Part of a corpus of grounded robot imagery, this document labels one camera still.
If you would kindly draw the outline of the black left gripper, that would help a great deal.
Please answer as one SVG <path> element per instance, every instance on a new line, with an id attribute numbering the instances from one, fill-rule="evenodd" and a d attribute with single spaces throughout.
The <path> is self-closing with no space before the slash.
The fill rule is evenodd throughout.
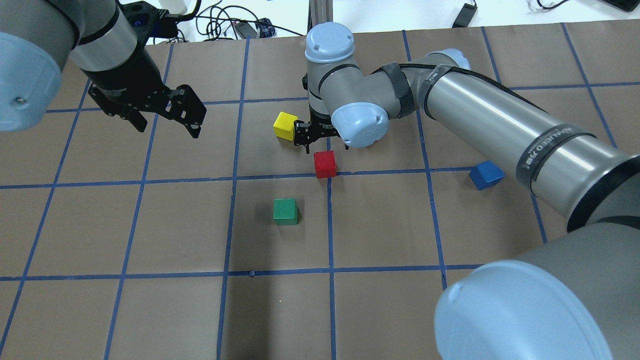
<path id="1" fill-rule="evenodd" d="M 143 47 L 129 59 L 105 71 L 89 71 L 87 93 L 111 117 L 128 121 L 140 133 L 148 121 L 142 112 L 155 113 L 183 125 L 193 139 L 201 135 L 207 109 L 196 91 L 187 84 L 175 89 L 164 84 L 160 70 Z"/>

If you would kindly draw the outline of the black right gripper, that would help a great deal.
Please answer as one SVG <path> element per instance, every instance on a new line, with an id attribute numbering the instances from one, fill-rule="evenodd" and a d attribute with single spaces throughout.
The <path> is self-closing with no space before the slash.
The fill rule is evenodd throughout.
<path id="1" fill-rule="evenodd" d="M 295 146 L 304 146 L 305 153 L 310 155 L 310 145 L 319 139 L 329 137 L 340 137 L 338 130 L 332 123 L 331 116 L 318 112 L 310 113 L 309 121 L 294 121 Z"/>

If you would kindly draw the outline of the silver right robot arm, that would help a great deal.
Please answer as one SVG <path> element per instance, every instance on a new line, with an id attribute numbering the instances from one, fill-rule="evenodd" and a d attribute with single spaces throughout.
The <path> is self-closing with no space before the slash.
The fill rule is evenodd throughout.
<path id="1" fill-rule="evenodd" d="M 350 148 L 379 141 L 421 110 L 566 219 L 566 235 L 448 285 L 434 313 L 444 360 L 639 358 L 639 156 L 561 121 L 476 71 L 462 51 L 432 51 L 364 75 L 354 34 L 325 22 L 306 35 L 311 121 Z"/>

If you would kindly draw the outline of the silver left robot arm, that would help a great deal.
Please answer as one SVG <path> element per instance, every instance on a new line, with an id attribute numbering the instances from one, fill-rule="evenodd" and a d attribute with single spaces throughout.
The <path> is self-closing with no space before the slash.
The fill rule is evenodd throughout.
<path id="1" fill-rule="evenodd" d="M 3 0 L 0 4 L 0 128 L 22 132 L 44 117 L 71 60 L 90 80 L 90 98 L 110 117 L 144 132 L 144 112 L 201 134 L 206 107 L 187 84 L 171 89 L 146 50 L 151 37 L 178 35 L 196 11 L 173 14 L 145 1 Z"/>

